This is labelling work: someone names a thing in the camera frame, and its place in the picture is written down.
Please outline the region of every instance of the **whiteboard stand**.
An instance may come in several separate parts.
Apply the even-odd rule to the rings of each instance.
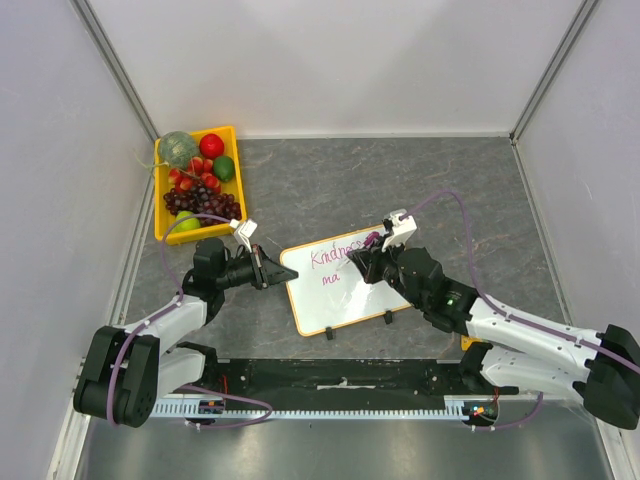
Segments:
[[[287,293],[300,335],[324,333],[335,338],[335,329],[382,316],[393,322],[393,312],[409,304],[385,282],[364,282],[347,254],[364,245],[371,232],[382,235],[382,225],[289,248],[280,263],[298,272],[287,282]]]

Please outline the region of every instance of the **cable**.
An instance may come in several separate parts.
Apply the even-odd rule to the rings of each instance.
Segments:
[[[473,259],[473,238],[471,236],[471,222],[469,221],[469,216],[467,214],[467,209],[464,206],[464,202],[462,201],[462,198],[460,197],[460,195],[457,192],[454,192],[453,190],[449,190],[449,189],[440,190],[440,191],[428,196],[422,202],[420,202],[415,207],[413,207],[411,210],[409,210],[407,213],[402,215],[400,217],[400,220],[404,220],[405,218],[407,218],[407,217],[409,217],[411,215],[414,215],[419,210],[424,208],[426,205],[428,205],[429,203],[433,202],[434,200],[436,200],[436,199],[438,199],[438,198],[440,198],[440,197],[442,197],[444,195],[453,196],[453,198],[456,199],[456,201],[458,202],[458,205],[460,206],[460,211],[462,212],[462,220],[463,220],[464,228],[465,228],[465,235],[467,237],[467,258],[468,258],[468,262],[469,262],[469,274],[471,275],[471,281],[473,283],[473,286],[478,291],[478,295],[480,295],[480,298],[482,298],[482,300],[484,300],[487,305],[489,305],[491,308],[493,308],[493,310],[495,312],[499,313],[500,315],[502,315],[503,317],[505,317],[508,320],[514,321],[516,323],[520,323],[521,325],[526,325],[526,326],[531,327],[531,328],[535,328],[537,330],[540,330],[542,332],[548,333],[550,335],[562,338],[563,340],[567,340],[567,341],[570,341],[570,342],[573,342],[573,343],[577,343],[577,344],[580,344],[580,345],[585,346],[587,348],[590,348],[592,350],[595,350],[596,352],[601,353],[602,355],[605,355],[605,356],[611,358],[612,360],[615,360],[616,362],[620,363],[621,365],[624,365],[625,367],[627,367],[632,372],[637,373],[638,375],[640,375],[640,367],[638,367],[633,362],[630,362],[626,358],[618,355],[615,352],[612,352],[611,350],[609,350],[609,349],[607,349],[605,347],[601,347],[600,345],[596,345],[595,343],[589,342],[588,340],[584,340],[584,339],[578,340],[578,337],[576,337],[574,335],[570,335],[570,334],[565,333],[565,332],[556,331],[556,330],[554,330],[552,328],[549,328],[549,327],[547,327],[545,325],[540,325],[540,324],[538,324],[536,322],[533,322],[531,320],[527,320],[525,318],[518,317],[517,315],[507,314],[506,311],[504,311],[501,308],[499,308],[498,305],[496,305],[488,297],[488,295],[485,293],[485,291],[480,286],[480,282],[478,281],[478,277],[477,277],[477,274],[476,274],[476,268],[475,268],[475,262],[474,262],[474,259]]]
[[[495,418],[487,417],[482,413],[476,413],[476,415],[480,418],[485,419],[488,422],[491,422],[492,425],[495,425],[498,422],[498,419],[500,418],[500,389],[498,387],[494,387],[493,390],[495,393],[493,395],[493,400],[489,404],[489,407],[492,409],[495,408],[496,410]]]
[[[221,398],[223,398],[225,400],[234,400],[236,402],[243,402],[243,403],[250,403],[252,405],[259,405],[259,406],[264,407],[264,408],[267,409],[265,414],[260,416],[260,417],[258,417],[258,418],[253,418],[251,420],[245,420],[243,422],[230,423],[228,425],[201,425],[201,424],[198,424],[198,423],[190,422],[189,420],[185,421],[188,426],[195,427],[198,430],[224,430],[224,429],[229,429],[229,428],[240,428],[240,427],[247,427],[249,425],[256,425],[258,423],[262,423],[262,422],[266,421],[271,416],[271,414],[273,413],[273,407],[270,404],[268,404],[267,402],[263,402],[262,400],[255,400],[253,398],[238,397],[236,395],[229,395],[227,393],[214,392],[212,390],[207,390],[206,388],[196,387],[195,385],[183,385],[180,388],[184,389],[184,390],[191,390],[193,392],[198,392],[198,393],[206,393],[208,395],[216,395],[216,396],[221,397]]]
[[[176,287],[178,287],[178,300],[176,300],[174,303],[170,305],[167,305],[162,310],[157,311],[156,313],[151,315],[146,322],[143,322],[140,325],[138,325],[136,328],[134,328],[133,331],[127,336],[126,340],[122,344],[122,347],[120,347],[120,351],[118,352],[116,361],[113,363],[113,369],[111,370],[111,377],[109,378],[109,389],[107,390],[107,421],[114,427],[118,426],[118,424],[113,418],[113,408],[114,408],[113,397],[116,391],[116,382],[118,380],[118,372],[120,371],[120,367],[122,366],[124,356],[126,355],[127,350],[131,345],[131,342],[133,342],[136,336],[140,334],[140,332],[142,332],[149,325],[151,325],[153,322],[158,320],[160,317],[166,315],[167,313],[172,312],[173,310],[178,308],[182,303],[182,299],[184,298],[184,290],[182,289],[182,284],[180,283],[176,275],[173,273],[173,271],[171,270],[171,268],[169,268],[169,265],[167,264],[167,259],[164,254],[164,247],[167,244],[167,237],[169,236],[171,231],[174,228],[176,228],[178,225],[180,225],[182,222],[185,222],[190,218],[209,218],[212,220],[218,220],[221,222],[229,223],[229,220],[223,217],[218,217],[217,215],[208,215],[206,213],[198,213],[195,215],[189,215],[188,217],[181,218],[177,222],[172,223],[167,229],[167,231],[164,232],[164,236],[162,237],[162,242],[160,243],[160,258],[162,259],[162,267],[164,268],[165,272],[167,272],[167,274],[169,275],[173,283],[176,285]]]
[[[531,410],[531,413],[529,413],[529,415],[527,415],[524,418],[521,418],[520,420],[511,422],[511,423],[505,423],[503,425],[491,425],[490,427],[472,427],[472,430],[473,431],[479,430],[481,432],[493,432],[495,430],[507,430],[509,428],[515,428],[515,427],[519,427],[520,425],[524,425],[525,423],[528,423],[531,420],[533,420],[538,415],[538,413],[540,413],[540,410],[542,409],[543,399],[544,399],[544,394],[542,392],[538,393],[538,401],[536,402],[535,407],[533,407],[533,410]]]

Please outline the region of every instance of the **yellow tray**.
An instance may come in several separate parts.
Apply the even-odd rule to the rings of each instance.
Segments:
[[[233,159],[233,165],[235,167],[235,175],[230,182],[222,183],[222,193],[233,193],[236,197],[236,202],[240,204],[240,210],[242,212],[242,219],[247,219],[247,204],[244,200],[244,191],[242,189],[242,176],[240,174],[240,162],[238,160],[238,145],[236,143],[236,131],[231,126],[211,128],[209,130],[200,130],[198,132],[191,132],[190,135],[195,139],[197,143],[200,143],[202,137],[208,133],[215,133],[224,142],[224,154]],[[155,163],[162,163],[160,157],[158,157],[158,144],[160,139],[156,140],[154,157]],[[164,199],[162,198],[165,193],[171,189],[167,176],[169,175],[169,167],[163,165],[156,168],[155,171],[155,237],[158,241],[162,240],[165,232],[169,226],[175,222],[176,217],[171,215],[164,206]],[[170,233],[167,237],[167,243],[169,245],[178,245],[185,242],[195,242],[207,237],[217,237],[220,235],[228,235],[231,233],[231,227],[227,224],[213,225],[211,227],[197,228],[195,230],[189,230],[187,232]]]

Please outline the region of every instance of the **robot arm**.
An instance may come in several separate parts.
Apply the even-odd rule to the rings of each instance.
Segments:
[[[74,394],[76,411],[107,418],[107,392],[116,356],[136,327],[146,324],[147,328],[133,339],[118,372],[113,402],[116,423],[142,425],[156,398],[199,380],[207,364],[217,361],[214,350],[202,352],[178,342],[213,320],[224,303],[226,289],[250,284],[263,290],[298,277],[294,270],[271,260],[260,246],[250,244],[255,223],[248,220],[234,228],[234,236],[241,243],[235,257],[218,238],[196,244],[193,268],[183,279],[184,296],[177,308],[153,323],[150,319],[166,307],[134,324],[102,327],[95,333]],[[178,299],[174,297],[168,305]]]
[[[602,346],[637,366],[640,348],[629,332],[615,325],[600,333],[551,322],[446,277],[425,248],[406,248],[416,224],[405,214],[389,214],[383,221],[387,233],[368,238],[349,259],[366,283],[385,281],[434,327],[490,342],[472,344],[461,362],[470,387],[488,382],[558,394],[581,401],[608,423],[637,426],[640,376],[585,346]]]

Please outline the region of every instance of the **red apple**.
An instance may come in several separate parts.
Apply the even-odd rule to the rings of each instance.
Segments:
[[[200,140],[200,153],[207,158],[216,158],[224,153],[224,142],[215,133],[209,133]]]
[[[177,168],[169,170],[168,180],[171,185],[178,185],[182,181],[182,174],[180,173],[180,170]]]

